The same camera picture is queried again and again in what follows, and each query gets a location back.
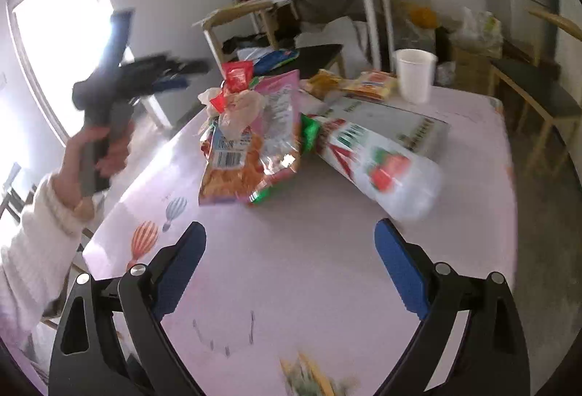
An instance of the window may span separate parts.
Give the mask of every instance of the window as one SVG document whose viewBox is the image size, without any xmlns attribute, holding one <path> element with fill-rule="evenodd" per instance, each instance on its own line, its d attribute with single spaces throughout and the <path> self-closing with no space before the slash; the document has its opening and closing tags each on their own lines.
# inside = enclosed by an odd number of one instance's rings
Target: window
<svg viewBox="0 0 582 396">
<path fill-rule="evenodd" d="M 8 0 L 12 38 L 34 98 L 65 144 L 83 125 L 73 85 L 97 66 L 109 38 L 109 0 Z M 126 52 L 126 58 L 132 58 Z"/>
</svg>

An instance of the yellow snack packet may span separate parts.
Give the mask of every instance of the yellow snack packet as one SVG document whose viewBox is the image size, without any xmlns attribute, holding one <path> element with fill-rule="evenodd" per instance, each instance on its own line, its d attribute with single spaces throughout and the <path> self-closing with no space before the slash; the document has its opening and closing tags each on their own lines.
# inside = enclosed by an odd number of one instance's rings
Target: yellow snack packet
<svg viewBox="0 0 582 396">
<path fill-rule="evenodd" d="M 307 80 L 305 90 L 313 97 L 323 100 L 330 91 L 340 89 L 342 84 L 343 78 L 326 69 L 320 69 L 315 76 Z"/>
<path fill-rule="evenodd" d="M 350 95 L 386 100 L 396 84 L 396 77 L 384 71 L 364 71 L 342 90 Z"/>
</svg>

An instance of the white bottle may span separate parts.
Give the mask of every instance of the white bottle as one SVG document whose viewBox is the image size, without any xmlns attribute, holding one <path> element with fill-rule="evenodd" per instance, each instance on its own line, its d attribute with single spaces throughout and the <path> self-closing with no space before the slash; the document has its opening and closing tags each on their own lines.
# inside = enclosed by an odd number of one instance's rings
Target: white bottle
<svg viewBox="0 0 582 396">
<path fill-rule="evenodd" d="M 425 216 L 442 186 L 441 169 L 395 141 L 343 119 L 322 123 L 319 154 L 392 217 Z"/>
</svg>

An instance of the blue gripper pad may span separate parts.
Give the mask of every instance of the blue gripper pad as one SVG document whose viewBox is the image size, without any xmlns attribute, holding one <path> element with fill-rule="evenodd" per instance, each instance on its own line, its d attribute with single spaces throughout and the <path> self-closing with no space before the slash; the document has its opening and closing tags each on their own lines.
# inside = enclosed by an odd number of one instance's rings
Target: blue gripper pad
<svg viewBox="0 0 582 396">
<path fill-rule="evenodd" d="M 158 299 L 152 312 L 158 321 L 161 321 L 166 314 L 175 311 L 206 250 L 206 231 L 201 224 L 193 222 L 182 237 L 186 239 L 186 242 L 157 284 Z"/>
<path fill-rule="evenodd" d="M 406 242 L 392 224 L 380 220 L 374 243 L 407 311 L 424 320 L 430 308 L 426 283 L 406 250 Z"/>
</svg>

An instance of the floor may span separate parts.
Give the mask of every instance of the floor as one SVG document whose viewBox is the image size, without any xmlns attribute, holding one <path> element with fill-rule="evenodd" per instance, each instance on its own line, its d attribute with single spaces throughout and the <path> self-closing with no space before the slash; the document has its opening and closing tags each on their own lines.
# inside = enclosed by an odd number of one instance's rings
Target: floor
<svg viewBox="0 0 582 396">
<path fill-rule="evenodd" d="M 558 366 L 582 327 L 582 187 L 571 163 L 557 178 L 526 177 L 523 169 L 539 123 L 532 116 L 521 134 L 512 131 L 512 121 L 508 124 L 519 210 L 514 297 L 526 334 L 534 394 Z M 103 214 L 110 211 L 174 133 L 160 133 L 147 116 L 139 117 L 128 166 L 102 201 Z M 554 134 L 547 148 L 550 161 L 561 148 Z M 43 329 L 36 334 L 37 358 L 48 367 L 53 331 Z"/>
</svg>

